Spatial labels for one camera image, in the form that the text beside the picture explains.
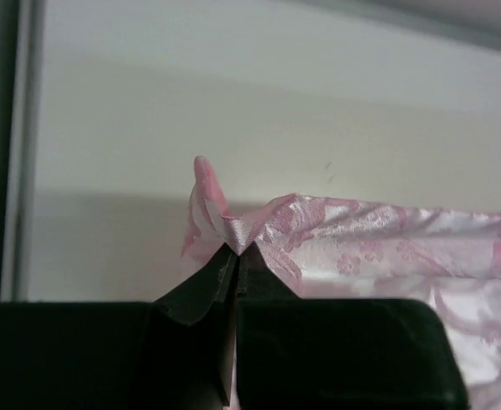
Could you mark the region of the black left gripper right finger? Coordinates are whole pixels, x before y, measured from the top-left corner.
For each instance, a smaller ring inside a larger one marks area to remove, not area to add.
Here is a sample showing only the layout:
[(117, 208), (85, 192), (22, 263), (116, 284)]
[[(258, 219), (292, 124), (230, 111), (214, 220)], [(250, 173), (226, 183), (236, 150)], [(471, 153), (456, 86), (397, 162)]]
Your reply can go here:
[(303, 299), (257, 246), (239, 260), (235, 387), (243, 409), (465, 409), (445, 328), (425, 303)]

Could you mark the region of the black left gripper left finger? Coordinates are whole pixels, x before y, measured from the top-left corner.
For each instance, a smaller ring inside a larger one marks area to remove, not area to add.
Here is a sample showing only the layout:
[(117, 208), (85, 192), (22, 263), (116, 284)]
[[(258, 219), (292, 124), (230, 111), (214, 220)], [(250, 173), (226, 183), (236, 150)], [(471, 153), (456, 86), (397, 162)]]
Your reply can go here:
[(0, 409), (221, 409), (238, 257), (154, 302), (0, 303)]

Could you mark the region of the pink satin pillowcase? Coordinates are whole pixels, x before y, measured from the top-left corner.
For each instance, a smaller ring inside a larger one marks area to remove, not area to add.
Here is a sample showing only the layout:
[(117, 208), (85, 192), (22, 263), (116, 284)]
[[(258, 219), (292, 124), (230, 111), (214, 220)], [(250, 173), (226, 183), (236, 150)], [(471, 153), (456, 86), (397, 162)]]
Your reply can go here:
[(297, 295), (403, 297), (441, 318), (474, 409), (501, 409), (501, 213), (404, 208), (290, 194), (234, 214), (212, 166), (194, 161), (181, 270), (223, 245), (256, 245)]

